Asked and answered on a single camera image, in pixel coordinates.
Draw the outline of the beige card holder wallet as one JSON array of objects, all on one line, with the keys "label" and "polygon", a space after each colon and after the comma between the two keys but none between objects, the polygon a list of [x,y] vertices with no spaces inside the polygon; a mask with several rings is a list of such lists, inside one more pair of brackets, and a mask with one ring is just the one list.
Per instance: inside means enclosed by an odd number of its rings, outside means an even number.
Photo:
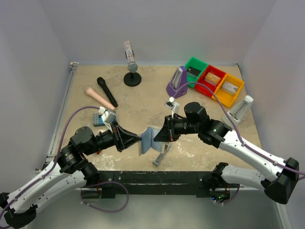
[{"label": "beige card holder wallet", "polygon": [[143,132],[138,134],[141,138],[141,141],[138,142],[139,156],[144,155],[151,148],[160,153],[165,152],[165,142],[155,142],[153,140],[160,130],[160,127],[150,125],[147,126]]}]

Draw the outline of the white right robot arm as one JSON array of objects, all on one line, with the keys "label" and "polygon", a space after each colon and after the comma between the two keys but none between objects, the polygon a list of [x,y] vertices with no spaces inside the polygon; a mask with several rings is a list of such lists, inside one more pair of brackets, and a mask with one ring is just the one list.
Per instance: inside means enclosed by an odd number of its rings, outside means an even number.
[{"label": "white right robot arm", "polygon": [[240,158],[252,169],[221,163],[214,169],[212,181],[217,187],[239,184],[263,190],[273,201],[287,204],[299,181],[299,162],[272,155],[246,141],[225,123],[211,119],[198,102],[184,107],[185,117],[171,114],[154,137],[155,142],[174,142],[181,135],[197,134],[203,143]]}]

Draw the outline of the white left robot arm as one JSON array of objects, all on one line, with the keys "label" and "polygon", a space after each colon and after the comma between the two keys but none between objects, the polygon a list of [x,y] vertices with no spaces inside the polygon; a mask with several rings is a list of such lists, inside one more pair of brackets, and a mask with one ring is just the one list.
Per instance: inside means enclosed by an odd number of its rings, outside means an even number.
[{"label": "white left robot arm", "polygon": [[86,156],[115,146],[122,152],[141,138],[121,128],[117,122],[111,124],[111,130],[95,135],[87,127],[79,128],[69,143],[55,159],[26,185],[12,193],[1,193],[1,216],[7,227],[20,229],[31,223],[37,214],[39,205],[49,201],[51,194],[65,192],[68,188],[78,188],[98,184],[100,173],[86,159]]}]

